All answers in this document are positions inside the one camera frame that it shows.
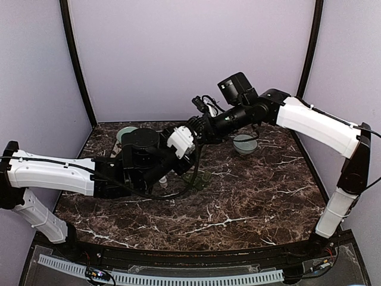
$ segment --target marble table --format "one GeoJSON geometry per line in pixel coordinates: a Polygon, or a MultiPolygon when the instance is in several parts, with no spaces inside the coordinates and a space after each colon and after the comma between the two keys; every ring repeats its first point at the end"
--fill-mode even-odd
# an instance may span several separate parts
{"type": "MultiPolygon", "coordinates": [[[[101,123],[81,158],[114,156],[116,133],[136,126],[161,130],[176,122],[101,123]]],[[[325,203],[288,130],[260,127],[259,148],[238,154],[232,142],[208,146],[200,172],[210,185],[170,201],[136,196],[102,200],[64,192],[56,215],[76,228],[79,240],[147,250],[233,250],[306,240],[325,203]]],[[[250,128],[240,133],[251,133],[250,128]]],[[[174,173],[168,188],[184,188],[174,173]]]]}

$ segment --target purple wall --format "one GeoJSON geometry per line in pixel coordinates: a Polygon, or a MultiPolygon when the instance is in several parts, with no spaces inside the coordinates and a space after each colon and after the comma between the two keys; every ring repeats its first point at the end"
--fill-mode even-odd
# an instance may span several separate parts
{"type": "MultiPolygon", "coordinates": [[[[367,122],[381,132],[381,2],[324,3],[321,32],[305,99],[317,108],[352,122],[367,122]]],[[[372,137],[370,182],[381,176],[381,140],[372,137]]],[[[302,137],[329,194],[343,158],[302,137]]],[[[381,184],[364,193],[344,223],[352,228],[373,285],[381,280],[381,184]]]]}
{"type": "Polygon", "coordinates": [[[315,1],[70,1],[100,122],[180,120],[238,71],[258,93],[296,93],[315,1]]]}
{"type": "MultiPolygon", "coordinates": [[[[31,153],[77,156],[91,128],[59,1],[0,0],[0,7],[0,150],[16,140],[31,153]]],[[[35,193],[51,209],[59,194],[35,193]]],[[[34,233],[17,214],[0,210],[1,285],[18,285],[34,233]]]]}

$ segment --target cable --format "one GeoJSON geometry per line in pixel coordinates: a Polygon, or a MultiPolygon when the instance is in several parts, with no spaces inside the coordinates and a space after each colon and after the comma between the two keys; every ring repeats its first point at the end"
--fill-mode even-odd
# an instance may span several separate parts
{"type": "Polygon", "coordinates": [[[254,124],[251,125],[251,128],[252,128],[252,130],[254,131],[254,133],[256,134],[255,137],[253,137],[253,138],[249,138],[249,139],[243,139],[243,140],[236,140],[236,139],[234,139],[234,137],[231,137],[231,136],[230,136],[230,139],[232,139],[233,142],[250,142],[250,141],[257,140],[257,139],[260,137],[260,132],[258,131],[257,128],[255,128],[254,124]]]}
{"type": "MultiPolygon", "coordinates": [[[[86,270],[89,270],[90,267],[94,268],[95,270],[99,270],[101,272],[104,272],[106,274],[106,276],[109,277],[113,281],[113,284],[114,284],[113,286],[117,285],[117,282],[115,281],[115,278],[108,271],[106,271],[106,270],[104,270],[102,268],[99,268],[98,266],[94,267],[94,266],[91,266],[91,265],[87,265],[86,270]]],[[[97,285],[98,286],[98,285],[106,285],[107,284],[107,282],[103,283],[103,282],[95,281],[95,280],[92,279],[91,276],[88,276],[87,278],[89,278],[89,280],[92,282],[92,283],[90,283],[92,285],[97,285]]]]}
{"type": "MultiPolygon", "coordinates": [[[[376,135],[378,138],[381,139],[381,134],[380,134],[380,133],[377,133],[376,131],[366,129],[366,128],[363,128],[363,127],[361,127],[361,126],[353,126],[353,128],[356,128],[356,129],[359,129],[359,130],[363,130],[363,131],[368,131],[368,132],[372,133],[373,135],[376,135]]],[[[380,176],[377,180],[375,180],[373,183],[371,183],[370,185],[368,185],[368,186],[365,188],[364,191],[366,191],[367,189],[373,187],[375,184],[377,184],[377,183],[380,182],[380,181],[381,181],[381,176],[380,176]]]]}
{"type": "MultiPolygon", "coordinates": [[[[329,114],[329,113],[326,113],[326,112],[324,112],[324,111],[322,111],[322,110],[319,110],[319,109],[317,109],[317,108],[315,108],[315,107],[312,107],[312,108],[311,108],[311,105],[308,104],[307,102],[305,102],[302,98],[300,98],[300,97],[296,97],[296,98],[297,98],[298,100],[300,100],[300,102],[303,103],[303,104],[304,104],[305,106],[307,106],[308,108],[310,108],[310,109],[312,109],[312,110],[314,110],[314,111],[316,111],[316,112],[318,112],[318,113],[320,113],[320,114],[322,114],[322,115],[325,115],[325,116],[328,116],[328,117],[330,117],[330,118],[332,118],[332,119],[335,119],[336,121],[341,122],[341,123],[343,123],[343,124],[345,124],[345,125],[347,125],[347,126],[352,126],[352,124],[351,124],[350,122],[347,122],[347,121],[345,121],[345,120],[342,120],[342,119],[340,119],[340,118],[338,118],[338,117],[336,117],[336,116],[334,116],[334,115],[331,115],[331,114],[329,114]]],[[[373,131],[373,130],[370,130],[370,129],[366,129],[366,128],[363,128],[363,127],[361,127],[361,126],[353,126],[353,128],[358,129],[358,130],[368,131],[368,132],[372,133],[373,135],[376,135],[377,137],[379,137],[379,138],[381,139],[381,134],[380,134],[380,133],[377,133],[376,131],[373,131]]],[[[375,184],[377,184],[377,183],[380,182],[380,181],[381,181],[381,176],[380,176],[377,180],[375,180],[373,183],[371,183],[370,185],[368,185],[368,186],[364,189],[364,191],[366,191],[367,189],[373,187],[375,184]]]]}
{"type": "Polygon", "coordinates": [[[172,195],[165,195],[165,196],[157,196],[157,195],[150,195],[150,194],[144,194],[144,193],[141,193],[141,192],[138,192],[138,191],[135,191],[134,189],[132,188],[129,188],[128,186],[118,182],[117,180],[114,180],[114,179],[111,179],[109,178],[108,176],[105,176],[103,175],[102,173],[99,173],[95,170],[92,170],[90,168],[87,168],[87,167],[83,167],[81,165],[78,165],[78,164],[73,164],[73,163],[67,163],[67,162],[61,162],[61,161],[56,161],[56,160],[51,160],[51,159],[46,159],[46,158],[24,158],[24,157],[15,157],[15,156],[2,156],[0,157],[0,160],[1,159],[14,159],[14,160],[19,160],[19,159],[22,159],[22,160],[25,160],[25,161],[39,161],[39,162],[47,162],[47,163],[53,163],[53,164],[59,164],[59,165],[67,165],[69,167],[75,167],[75,168],[78,168],[78,169],[82,169],[82,170],[85,170],[101,179],[104,179],[116,186],[119,186],[120,188],[122,189],[125,189],[127,190],[128,192],[131,192],[132,194],[134,195],[138,195],[140,197],[143,197],[143,198],[150,198],[152,200],[173,200],[174,198],[177,198],[177,197],[180,197],[182,195],[184,195],[185,193],[187,193],[194,185],[195,181],[196,181],[196,178],[197,178],[197,173],[198,173],[198,167],[199,167],[199,159],[200,159],[200,152],[199,152],[199,144],[198,144],[198,141],[197,141],[197,135],[195,133],[195,131],[193,130],[192,127],[186,125],[186,127],[188,127],[188,129],[190,130],[190,132],[192,133],[193,135],[193,138],[195,139],[194,140],[194,143],[195,143],[195,155],[196,155],[196,162],[195,162],[195,168],[193,170],[193,175],[192,175],[192,178],[190,179],[190,182],[188,183],[188,185],[184,188],[184,190],[178,192],[177,194],[172,194],[172,195]]]}
{"type": "Polygon", "coordinates": [[[324,271],[323,273],[318,274],[318,275],[303,277],[304,275],[313,272],[313,271],[311,270],[311,268],[310,268],[309,270],[305,271],[303,274],[300,274],[300,275],[287,275],[287,276],[285,276],[285,280],[294,280],[294,279],[313,279],[313,278],[322,277],[323,275],[327,274],[327,273],[334,267],[334,265],[336,264],[336,261],[338,261],[338,258],[339,258],[339,253],[340,253],[340,235],[339,235],[339,234],[338,234],[337,245],[338,245],[338,251],[337,251],[337,253],[336,253],[336,258],[335,258],[335,260],[332,262],[332,264],[330,265],[330,267],[329,267],[326,271],[324,271]]]}
{"type": "Polygon", "coordinates": [[[216,102],[216,100],[214,99],[214,98],[211,98],[209,95],[203,95],[202,97],[201,97],[201,99],[204,101],[204,98],[208,98],[213,104],[214,104],[214,106],[215,107],[217,107],[218,108],[218,110],[220,110],[221,112],[225,112],[225,110],[223,110],[219,105],[218,105],[218,103],[216,102]]]}

